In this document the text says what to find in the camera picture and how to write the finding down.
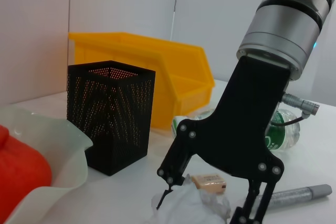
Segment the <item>white bowl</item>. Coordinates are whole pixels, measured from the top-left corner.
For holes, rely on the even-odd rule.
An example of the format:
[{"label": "white bowl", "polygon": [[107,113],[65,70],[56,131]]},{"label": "white bowl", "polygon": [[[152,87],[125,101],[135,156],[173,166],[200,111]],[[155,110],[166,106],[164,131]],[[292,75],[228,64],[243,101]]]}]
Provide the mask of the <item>white bowl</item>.
[{"label": "white bowl", "polygon": [[0,124],[11,136],[39,151],[53,173],[51,187],[31,191],[5,224],[33,224],[66,193],[84,184],[88,166],[84,151],[92,141],[65,119],[51,119],[8,106],[0,108]]}]

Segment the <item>metal cylinder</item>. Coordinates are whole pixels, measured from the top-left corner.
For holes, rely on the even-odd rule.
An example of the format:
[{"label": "metal cylinder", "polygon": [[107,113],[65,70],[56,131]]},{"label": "metal cylinder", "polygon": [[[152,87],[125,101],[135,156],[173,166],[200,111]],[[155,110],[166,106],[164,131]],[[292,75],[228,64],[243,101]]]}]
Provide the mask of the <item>metal cylinder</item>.
[{"label": "metal cylinder", "polygon": [[263,0],[237,52],[291,71],[300,78],[323,23],[328,0]]}]

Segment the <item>plastic water bottle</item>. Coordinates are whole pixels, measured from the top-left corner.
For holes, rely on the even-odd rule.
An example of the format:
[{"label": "plastic water bottle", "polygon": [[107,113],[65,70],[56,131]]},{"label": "plastic water bottle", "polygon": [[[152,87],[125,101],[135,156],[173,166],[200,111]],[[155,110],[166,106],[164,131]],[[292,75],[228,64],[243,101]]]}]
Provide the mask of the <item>plastic water bottle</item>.
[{"label": "plastic water bottle", "polygon": [[[289,110],[279,109],[272,121],[275,123],[286,123],[296,119],[295,114]],[[286,150],[293,147],[300,137],[300,124],[294,123],[284,127],[270,126],[265,142],[271,151]]]},{"label": "plastic water bottle", "polygon": [[[210,116],[214,110],[207,110],[197,116],[175,116],[172,123],[172,133],[176,137],[176,129],[178,124],[184,119],[192,120],[202,120]],[[286,123],[296,119],[294,113],[289,110],[279,109],[274,118],[272,119],[275,123]],[[270,126],[266,137],[265,143],[269,150],[271,151],[280,151],[286,150],[293,147],[300,137],[300,124],[295,123],[288,126]]]}]

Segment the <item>white table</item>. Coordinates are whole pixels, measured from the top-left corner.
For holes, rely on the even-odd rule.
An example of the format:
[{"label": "white table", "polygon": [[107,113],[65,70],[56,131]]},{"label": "white table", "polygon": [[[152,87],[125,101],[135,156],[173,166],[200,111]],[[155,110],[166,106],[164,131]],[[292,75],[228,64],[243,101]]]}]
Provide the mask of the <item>white table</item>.
[{"label": "white table", "polygon": [[[217,81],[211,104],[221,97],[226,83]],[[67,94],[34,99],[18,105],[31,111],[66,117]],[[301,123],[298,144],[279,157],[285,172],[276,191],[318,184],[329,184],[336,190],[336,108],[321,105],[317,116]],[[112,177],[89,168],[87,183],[61,199],[41,222],[42,224],[131,224],[143,223],[152,216],[151,198],[167,189],[156,175],[173,139],[151,132],[147,157]],[[186,173],[217,172],[227,181],[226,195],[231,205],[247,195],[248,182],[230,177],[209,166],[198,156],[190,161]],[[264,223],[336,223],[336,192],[329,198],[282,210],[269,211]]]}]

